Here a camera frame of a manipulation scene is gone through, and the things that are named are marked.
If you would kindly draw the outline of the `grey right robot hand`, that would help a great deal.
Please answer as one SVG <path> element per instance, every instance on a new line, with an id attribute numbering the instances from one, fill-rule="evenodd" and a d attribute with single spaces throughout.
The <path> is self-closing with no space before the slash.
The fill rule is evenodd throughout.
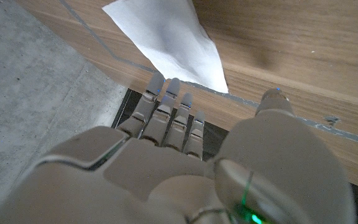
<path id="1" fill-rule="evenodd" d="M 279 89 L 204 161 L 204 114 L 156 73 L 132 115 L 57 145 L 0 205 L 0 223 L 355 223 L 346 171 Z"/>

